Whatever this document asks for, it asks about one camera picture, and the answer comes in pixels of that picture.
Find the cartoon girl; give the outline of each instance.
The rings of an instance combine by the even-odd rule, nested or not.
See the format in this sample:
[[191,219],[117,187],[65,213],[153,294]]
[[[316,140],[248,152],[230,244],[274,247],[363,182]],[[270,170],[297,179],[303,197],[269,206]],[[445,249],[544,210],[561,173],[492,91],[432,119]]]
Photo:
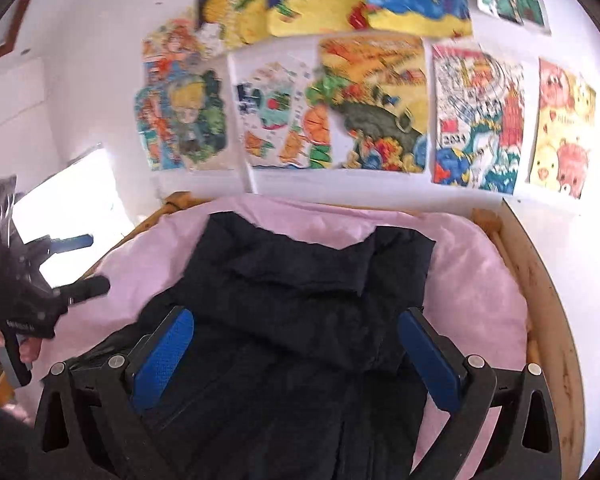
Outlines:
[[145,59],[155,61],[158,79],[171,81],[186,75],[187,65],[196,62],[200,57],[198,41],[185,25],[173,27],[160,46],[160,54]]

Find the yellow sand drawing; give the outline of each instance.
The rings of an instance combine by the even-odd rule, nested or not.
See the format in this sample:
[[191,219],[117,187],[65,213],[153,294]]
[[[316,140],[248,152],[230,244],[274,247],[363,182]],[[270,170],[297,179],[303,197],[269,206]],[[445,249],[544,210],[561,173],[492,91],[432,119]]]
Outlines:
[[[399,97],[389,111],[399,116],[409,110],[412,126],[427,131],[429,97],[426,85],[426,68],[422,40],[414,36],[379,33],[372,36],[341,36],[320,42],[322,63],[334,75],[343,77],[359,87],[360,95],[339,96],[342,100],[355,100],[376,104],[372,88]],[[413,76],[407,81],[401,76]]]
[[280,14],[275,6],[267,11],[269,31],[274,36],[323,34],[353,30],[348,18],[353,8],[365,0],[284,0],[298,16]]
[[417,12],[395,14],[387,9],[380,9],[368,16],[369,25],[380,30],[400,30],[416,36],[433,38],[450,38],[470,36],[473,33],[471,20],[461,20],[451,14],[440,20],[426,18]]

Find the red building drawing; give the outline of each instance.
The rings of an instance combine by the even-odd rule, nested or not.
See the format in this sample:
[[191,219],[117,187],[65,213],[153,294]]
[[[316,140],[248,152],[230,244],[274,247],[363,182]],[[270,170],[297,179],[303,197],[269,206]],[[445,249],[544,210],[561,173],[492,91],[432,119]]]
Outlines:
[[440,119],[441,134],[456,134],[458,132],[458,119]]
[[508,146],[522,145],[522,108],[520,107],[520,96],[513,83],[509,84],[507,97],[504,99],[502,108],[502,134],[500,135],[500,145],[503,148]]

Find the black cloth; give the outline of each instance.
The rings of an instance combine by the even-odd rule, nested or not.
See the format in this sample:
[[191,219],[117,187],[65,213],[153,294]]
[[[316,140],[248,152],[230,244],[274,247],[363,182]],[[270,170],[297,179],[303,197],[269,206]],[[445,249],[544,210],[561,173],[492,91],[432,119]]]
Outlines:
[[397,319],[422,306],[433,246],[378,227],[334,250],[213,214],[181,280],[72,369],[128,351],[185,306],[193,340],[142,415],[179,477],[402,480],[426,389]]

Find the bed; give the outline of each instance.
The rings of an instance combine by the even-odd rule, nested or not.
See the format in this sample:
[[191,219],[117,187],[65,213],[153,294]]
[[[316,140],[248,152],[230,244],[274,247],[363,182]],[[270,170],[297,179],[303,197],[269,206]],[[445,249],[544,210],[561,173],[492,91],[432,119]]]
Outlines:
[[[138,251],[142,250],[142,244],[146,243],[147,240],[147,235],[138,235],[156,226],[163,217],[179,211],[189,210],[195,206],[202,206],[196,210],[200,212],[208,209],[207,214],[215,210],[235,209],[246,217],[252,215],[253,217],[248,219],[257,223],[258,213],[256,210],[259,208],[262,210],[270,208],[271,211],[268,217],[275,218],[276,208],[292,205],[296,208],[294,210],[296,215],[306,215],[305,220],[314,217],[320,218],[316,225],[322,225],[325,222],[329,223],[325,220],[326,218],[332,223],[335,219],[338,228],[335,231],[324,232],[323,236],[326,237],[321,240],[303,239],[311,231],[311,221],[305,222],[305,232],[302,230],[293,233],[285,232],[283,225],[285,221],[282,216],[280,217],[282,223],[279,225],[275,225],[275,221],[271,220],[271,225],[261,226],[276,232],[283,232],[303,241],[321,242],[336,247],[352,243],[355,241],[356,236],[360,237],[365,233],[365,228],[368,230],[373,225],[378,224],[413,227],[438,241],[441,241],[448,233],[460,230],[462,234],[458,235],[458,239],[466,239],[468,246],[455,247],[454,251],[446,251],[444,255],[439,255],[434,274],[438,284],[429,287],[429,282],[434,280],[431,273],[430,279],[427,281],[427,287],[431,289],[429,300],[427,300],[427,296],[425,300],[425,313],[429,312],[427,319],[440,333],[449,336],[463,353],[480,353],[493,366],[520,369],[525,362],[536,362],[543,366],[558,421],[562,476],[565,479],[578,477],[584,441],[584,406],[573,340],[568,332],[564,314],[561,313],[560,303],[555,291],[554,296],[551,296],[549,276],[541,262],[539,262],[538,255],[534,253],[532,244],[528,239],[525,240],[524,231],[516,225],[515,218],[510,211],[507,211],[505,206],[499,214],[488,210],[474,210],[472,223],[466,219],[442,213],[383,212],[371,208],[293,203],[253,195],[224,198],[213,203],[210,202],[211,200],[208,199],[195,198],[188,192],[172,194],[164,201],[164,205],[158,211],[142,222],[115,247],[125,246],[123,250],[115,251],[114,254],[106,256],[100,270],[105,273],[115,273],[117,272],[116,266],[124,265],[123,260],[127,258],[128,261],[129,258],[133,258],[135,253],[134,268],[138,268],[140,275],[145,272],[152,280],[157,280],[159,282],[158,288],[170,286],[174,274],[177,274],[177,268],[184,266],[191,247],[182,250],[182,257],[176,257],[176,260],[180,258],[181,261],[169,260],[170,263],[165,261],[166,264],[157,265],[155,267],[159,267],[159,269],[155,269],[152,267],[150,258],[143,260],[138,257]],[[152,230],[154,243],[158,246],[163,244],[164,247],[160,247],[163,252],[169,250],[177,252],[175,246],[169,249],[168,245],[173,242],[174,233],[183,228],[182,222],[178,227],[176,221],[179,218],[184,218],[184,216],[174,216],[172,218],[164,218],[160,222],[160,227]],[[350,231],[343,227],[346,225],[347,218],[354,218],[357,224],[368,226],[363,227],[359,233],[351,235]],[[484,235],[476,226],[486,234],[492,244],[485,243]],[[191,229],[189,223],[187,223],[185,229]],[[192,234],[193,231],[189,230],[187,233],[191,233],[187,235],[188,237],[195,238],[196,236]],[[336,241],[334,241],[334,233],[337,234]],[[441,243],[440,247],[443,246],[451,247],[449,244]],[[119,256],[123,253],[126,253],[125,258]],[[462,260],[463,254],[477,259],[464,261]],[[472,265],[478,260],[488,262],[488,268],[473,268]],[[88,270],[86,275],[99,268],[100,263],[96,263]],[[474,291],[454,288],[454,285],[460,283],[464,277],[459,272],[471,272],[476,276],[480,276],[480,279],[476,282],[480,284],[480,287],[476,287],[477,290]],[[427,301],[432,304],[443,304],[448,301],[449,290],[458,292],[454,304],[464,305],[458,309],[458,312],[450,313],[448,310],[443,311],[440,309],[438,312],[432,309],[427,311]],[[147,290],[144,292],[144,296],[142,294],[142,290],[139,292],[139,296],[137,292],[127,291],[125,301],[120,301],[117,305],[142,306],[152,294],[155,294],[155,291]],[[502,298],[507,298],[506,305],[503,305],[505,302],[502,301]],[[62,319],[58,323],[58,337],[53,342],[43,346],[40,358],[34,365],[34,380],[29,386],[18,391],[18,400],[27,411],[29,413],[35,412],[36,398],[39,399],[42,392],[37,379],[46,374],[44,370],[48,370],[48,367],[56,360],[62,360],[87,350],[94,344],[92,339],[98,342],[108,333],[131,322],[137,311],[138,308],[131,309],[129,312],[117,312],[116,323],[113,326],[110,323],[108,324],[108,314],[104,310],[96,312],[94,309],[76,309],[72,311],[70,316]],[[461,320],[461,318],[466,317],[468,312],[470,312],[470,317],[473,316],[476,320],[475,323],[467,324]],[[484,320],[490,320],[486,323],[489,325],[488,330],[485,330]],[[81,336],[84,335],[81,334],[81,331],[84,329],[85,323],[100,327],[100,332],[95,330],[91,338],[80,345],[76,342],[80,341]],[[504,334],[502,340],[496,342],[493,334],[490,334],[491,332],[496,334],[502,332]],[[4,402],[5,398],[8,398],[9,394],[8,384],[2,378],[0,382],[0,404]],[[427,400],[414,455],[414,466],[429,449],[447,418],[448,416],[445,413],[439,412],[433,406],[430,399]],[[496,418],[497,412],[491,410],[485,428],[483,428],[483,432],[480,434],[459,478],[470,478],[472,476],[490,438],[491,431],[493,431]]]

